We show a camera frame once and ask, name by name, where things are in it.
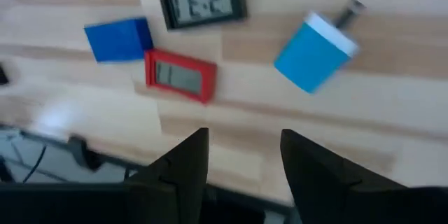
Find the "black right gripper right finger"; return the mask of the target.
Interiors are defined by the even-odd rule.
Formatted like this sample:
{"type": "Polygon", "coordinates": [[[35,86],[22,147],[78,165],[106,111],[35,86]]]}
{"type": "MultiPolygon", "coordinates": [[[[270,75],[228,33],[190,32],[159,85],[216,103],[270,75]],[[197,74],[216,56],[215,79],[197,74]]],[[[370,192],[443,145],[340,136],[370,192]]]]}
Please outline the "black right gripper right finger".
{"type": "Polygon", "coordinates": [[[303,224],[448,224],[448,187],[408,188],[291,129],[280,149],[303,224]]]}

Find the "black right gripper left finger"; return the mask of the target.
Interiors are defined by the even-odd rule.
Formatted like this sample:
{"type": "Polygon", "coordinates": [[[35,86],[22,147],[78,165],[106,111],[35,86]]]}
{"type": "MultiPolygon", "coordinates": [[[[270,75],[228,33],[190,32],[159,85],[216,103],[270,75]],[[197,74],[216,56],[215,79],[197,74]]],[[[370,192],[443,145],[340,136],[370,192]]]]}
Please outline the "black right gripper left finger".
{"type": "Polygon", "coordinates": [[[209,129],[199,128],[125,180],[131,224],[198,224],[209,166],[209,129]]]}

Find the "red tray front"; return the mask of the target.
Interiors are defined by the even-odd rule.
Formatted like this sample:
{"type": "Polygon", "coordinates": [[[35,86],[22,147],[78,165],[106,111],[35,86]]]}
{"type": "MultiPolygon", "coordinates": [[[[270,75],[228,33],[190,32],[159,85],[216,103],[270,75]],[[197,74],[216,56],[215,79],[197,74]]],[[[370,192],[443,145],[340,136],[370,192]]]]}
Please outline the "red tray front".
{"type": "Polygon", "coordinates": [[[151,49],[145,52],[144,66],[149,88],[174,92],[203,104],[214,97],[218,66],[213,62],[151,49]]]}

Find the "blue white USB charger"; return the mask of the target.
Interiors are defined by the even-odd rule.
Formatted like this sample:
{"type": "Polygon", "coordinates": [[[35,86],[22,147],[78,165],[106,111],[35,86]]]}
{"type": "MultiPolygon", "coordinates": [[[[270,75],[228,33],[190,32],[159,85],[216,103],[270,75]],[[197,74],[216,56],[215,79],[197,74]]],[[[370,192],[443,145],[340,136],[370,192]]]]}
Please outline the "blue white USB charger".
{"type": "Polygon", "coordinates": [[[310,12],[275,59],[276,70],[300,89],[314,93],[358,53],[358,43],[345,29],[364,9],[360,1],[350,0],[333,21],[310,12]]]}

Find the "black red flat tray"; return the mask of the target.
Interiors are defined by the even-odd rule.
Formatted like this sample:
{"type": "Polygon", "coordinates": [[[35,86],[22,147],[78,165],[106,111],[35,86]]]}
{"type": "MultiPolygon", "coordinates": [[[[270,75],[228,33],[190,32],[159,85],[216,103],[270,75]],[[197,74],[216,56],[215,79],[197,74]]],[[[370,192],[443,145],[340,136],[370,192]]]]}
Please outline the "black red flat tray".
{"type": "Polygon", "coordinates": [[[246,0],[160,0],[168,30],[243,20],[246,0]]]}

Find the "black table edge bracket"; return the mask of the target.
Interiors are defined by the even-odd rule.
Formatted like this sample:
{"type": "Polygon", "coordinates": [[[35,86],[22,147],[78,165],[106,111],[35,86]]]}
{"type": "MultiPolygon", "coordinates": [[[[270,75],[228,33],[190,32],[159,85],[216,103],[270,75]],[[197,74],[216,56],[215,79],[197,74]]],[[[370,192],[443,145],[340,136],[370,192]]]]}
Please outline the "black table edge bracket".
{"type": "Polygon", "coordinates": [[[73,134],[67,144],[74,160],[82,168],[95,172],[103,165],[100,155],[88,148],[84,137],[73,134]]]}

